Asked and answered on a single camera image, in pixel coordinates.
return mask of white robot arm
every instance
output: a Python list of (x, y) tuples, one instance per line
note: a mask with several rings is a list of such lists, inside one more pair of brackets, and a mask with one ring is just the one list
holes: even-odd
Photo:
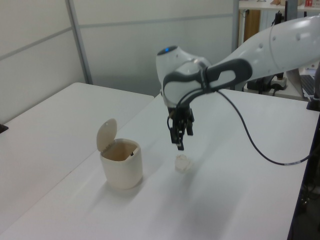
[(161, 95), (173, 123), (171, 141), (183, 150), (185, 129), (192, 135), (190, 102), (203, 94), (299, 68), (320, 59), (320, 15), (294, 19), (255, 34), (227, 58), (208, 60), (177, 46), (157, 54)]

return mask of container lid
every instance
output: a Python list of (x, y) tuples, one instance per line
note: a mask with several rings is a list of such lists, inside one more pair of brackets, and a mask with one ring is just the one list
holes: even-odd
[(96, 135), (96, 146), (100, 152), (105, 150), (117, 135), (117, 121), (112, 118), (100, 127)]

